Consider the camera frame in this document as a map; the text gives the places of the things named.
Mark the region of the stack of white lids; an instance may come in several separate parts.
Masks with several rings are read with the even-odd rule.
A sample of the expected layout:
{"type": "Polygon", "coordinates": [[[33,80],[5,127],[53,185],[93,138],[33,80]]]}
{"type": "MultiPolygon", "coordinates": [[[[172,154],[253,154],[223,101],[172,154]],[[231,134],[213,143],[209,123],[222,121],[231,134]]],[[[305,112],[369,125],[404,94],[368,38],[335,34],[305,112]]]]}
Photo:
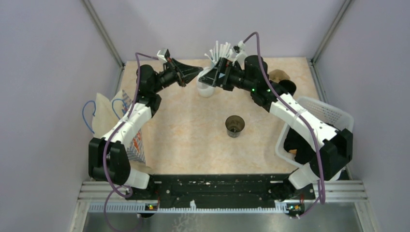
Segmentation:
{"type": "Polygon", "coordinates": [[[207,74],[206,67],[201,71],[196,77],[196,88],[197,92],[201,97],[208,98],[211,97],[215,93],[215,88],[203,84],[199,81],[200,77],[207,74]]]}

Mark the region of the single dark coffee cup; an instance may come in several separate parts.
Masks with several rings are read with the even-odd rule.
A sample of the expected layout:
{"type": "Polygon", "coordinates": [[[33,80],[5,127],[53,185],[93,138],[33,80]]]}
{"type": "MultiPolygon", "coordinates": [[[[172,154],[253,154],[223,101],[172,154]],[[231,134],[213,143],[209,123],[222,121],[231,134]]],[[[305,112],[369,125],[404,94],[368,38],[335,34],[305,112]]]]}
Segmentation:
{"type": "Polygon", "coordinates": [[[232,138],[236,138],[244,129],[245,121],[240,116],[232,115],[225,120],[225,127],[227,130],[227,134],[232,138]]]}

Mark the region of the stack of black cups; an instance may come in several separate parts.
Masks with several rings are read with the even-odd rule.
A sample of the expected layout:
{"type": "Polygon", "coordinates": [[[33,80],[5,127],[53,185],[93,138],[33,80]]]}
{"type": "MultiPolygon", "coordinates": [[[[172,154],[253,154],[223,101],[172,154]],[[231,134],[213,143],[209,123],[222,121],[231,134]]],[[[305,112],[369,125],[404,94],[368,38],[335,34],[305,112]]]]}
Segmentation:
{"type": "Polygon", "coordinates": [[[287,92],[292,96],[295,94],[297,89],[296,84],[291,80],[281,80],[279,82],[279,85],[281,85],[285,90],[287,90],[287,92]]]}

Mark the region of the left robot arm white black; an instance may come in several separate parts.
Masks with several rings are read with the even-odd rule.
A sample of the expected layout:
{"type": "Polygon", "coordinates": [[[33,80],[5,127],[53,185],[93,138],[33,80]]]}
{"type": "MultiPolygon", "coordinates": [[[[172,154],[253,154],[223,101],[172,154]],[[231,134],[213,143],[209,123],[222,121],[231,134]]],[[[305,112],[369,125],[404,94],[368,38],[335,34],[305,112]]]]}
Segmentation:
{"type": "Polygon", "coordinates": [[[150,175],[130,165],[126,147],[132,143],[142,126],[152,119],[161,103],[159,91],[177,83],[185,87],[202,67],[166,58],[163,70],[157,72],[152,66],[140,65],[136,71],[136,91],[125,115],[107,132],[93,137],[88,144],[88,174],[97,181],[116,186],[136,188],[144,200],[151,199],[155,187],[150,175]]]}

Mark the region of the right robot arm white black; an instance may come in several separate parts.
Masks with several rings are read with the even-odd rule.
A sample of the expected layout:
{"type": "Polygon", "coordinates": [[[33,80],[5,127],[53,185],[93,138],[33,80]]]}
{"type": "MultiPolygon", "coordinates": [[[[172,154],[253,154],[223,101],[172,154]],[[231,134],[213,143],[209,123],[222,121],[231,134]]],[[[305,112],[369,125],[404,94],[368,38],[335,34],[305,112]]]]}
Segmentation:
{"type": "Polygon", "coordinates": [[[295,84],[271,81],[267,69],[263,58],[257,55],[246,57],[244,68],[236,61],[220,58],[212,69],[199,74],[199,82],[227,91],[235,87],[249,91],[258,106],[283,120],[319,153],[284,181],[285,196],[297,199],[305,186],[320,179],[333,179],[352,160],[353,134],[348,129],[331,126],[306,110],[293,98],[295,84]]]}

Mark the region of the patterned paper takeout bag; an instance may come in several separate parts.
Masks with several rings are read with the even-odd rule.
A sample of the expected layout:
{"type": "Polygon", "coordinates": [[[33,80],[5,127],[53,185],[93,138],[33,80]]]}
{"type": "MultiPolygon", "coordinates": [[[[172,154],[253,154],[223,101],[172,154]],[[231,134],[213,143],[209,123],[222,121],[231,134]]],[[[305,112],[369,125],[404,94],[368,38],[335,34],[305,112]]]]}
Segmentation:
{"type": "MultiPolygon", "coordinates": [[[[95,100],[92,100],[91,103],[95,105],[95,112],[89,129],[94,137],[102,138],[126,114],[131,106],[132,98],[125,90],[120,90],[112,99],[97,93],[95,100]]],[[[147,174],[154,173],[153,169],[146,165],[143,137],[140,130],[125,148],[132,168],[147,174]]]]}

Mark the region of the blue straw holder cup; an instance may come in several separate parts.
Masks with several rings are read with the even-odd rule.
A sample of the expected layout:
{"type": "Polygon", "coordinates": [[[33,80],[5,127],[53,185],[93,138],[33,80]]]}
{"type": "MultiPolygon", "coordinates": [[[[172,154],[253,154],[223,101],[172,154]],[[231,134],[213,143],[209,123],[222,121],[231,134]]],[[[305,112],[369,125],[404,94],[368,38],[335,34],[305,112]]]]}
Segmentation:
{"type": "Polygon", "coordinates": [[[213,66],[212,66],[212,67],[207,67],[207,68],[206,68],[206,71],[207,71],[207,72],[210,72],[212,69],[214,69],[213,66]]]}

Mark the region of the bundle of white straws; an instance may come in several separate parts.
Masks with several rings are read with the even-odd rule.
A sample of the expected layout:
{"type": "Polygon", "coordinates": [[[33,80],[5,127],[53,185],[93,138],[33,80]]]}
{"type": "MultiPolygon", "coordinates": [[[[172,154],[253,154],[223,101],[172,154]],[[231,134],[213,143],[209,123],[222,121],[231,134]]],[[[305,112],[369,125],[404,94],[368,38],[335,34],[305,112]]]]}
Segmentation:
{"type": "Polygon", "coordinates": [[[236,52],[233,49],[234,46],[236,45],[232,45],[228,42],[220,44],[216,41],[214,48],[210,49],[208,53],[204,53],[204,55],[210,60],[212,66],[215,66],[220,58],[226,58],[229,61],[234,61],[234,57],[236,55],[236,52]]]}

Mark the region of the brown pulp cup carrier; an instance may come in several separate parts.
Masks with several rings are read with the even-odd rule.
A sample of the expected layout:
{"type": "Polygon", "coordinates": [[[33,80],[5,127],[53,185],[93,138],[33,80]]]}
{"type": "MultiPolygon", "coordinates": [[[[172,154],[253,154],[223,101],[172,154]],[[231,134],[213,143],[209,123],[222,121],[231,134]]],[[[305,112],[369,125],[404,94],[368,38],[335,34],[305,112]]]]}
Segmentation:
{"type": "Polygon", "coordinates": [[[275,69],[268,73],[269,79],[275,83],[279,83],[282,80],[290,80],[290,76],[283,70],[275,69]]]}

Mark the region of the white plastic basket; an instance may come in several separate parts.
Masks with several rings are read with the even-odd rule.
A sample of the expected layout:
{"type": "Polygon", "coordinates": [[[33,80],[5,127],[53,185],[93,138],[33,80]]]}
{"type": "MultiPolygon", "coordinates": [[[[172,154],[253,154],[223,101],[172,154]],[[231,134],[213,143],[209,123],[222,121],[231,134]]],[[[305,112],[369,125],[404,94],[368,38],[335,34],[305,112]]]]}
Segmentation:
{"type": "Polygon", "coordinates": [[[276,154],[297,167],[288,177],[289,182],[296,189],[301,189],[320,179],[317,156],[306,164],[300,164],[294,160],[294,154],[284,150],[289,128],[301,135],[315,151],[314,144],[318,144],[323,178],[325,181],[336,181],[342,169],[352,160],[353,118],[338,108],[312,98],[295,100],[290,95],[282,98],[296,112],[290,111],[280,101],[272,103],[269,112],[285,122],[276,145],[276,154]]]}

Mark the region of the black cloth in basket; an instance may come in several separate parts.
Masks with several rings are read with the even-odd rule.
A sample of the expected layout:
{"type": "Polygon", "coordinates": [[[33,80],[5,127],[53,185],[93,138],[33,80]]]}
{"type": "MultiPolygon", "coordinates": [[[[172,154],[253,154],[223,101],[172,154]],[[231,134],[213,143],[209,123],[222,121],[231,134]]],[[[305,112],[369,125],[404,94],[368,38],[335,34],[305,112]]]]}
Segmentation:
{"type": "Polygon", "coordinates": [[[314,148],[292,128],[288,130],[283,148],[294,154],[294,160],[300,164],[306,164],[316,157],[314,148]]]}

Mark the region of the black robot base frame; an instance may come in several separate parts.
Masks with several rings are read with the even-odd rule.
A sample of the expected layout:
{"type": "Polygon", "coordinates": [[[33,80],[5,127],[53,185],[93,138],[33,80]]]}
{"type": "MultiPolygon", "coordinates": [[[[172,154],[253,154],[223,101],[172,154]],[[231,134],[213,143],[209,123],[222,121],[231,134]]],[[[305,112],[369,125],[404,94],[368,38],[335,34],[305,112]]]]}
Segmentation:
{"type": "Polygon", "coordinates": [[[285,200],[314,200],[313,185],[295,189],[288,174],[154,174],[147,189],[132,188],[128,200],[153,200],[160,208],[271,208],[285,200]]]}

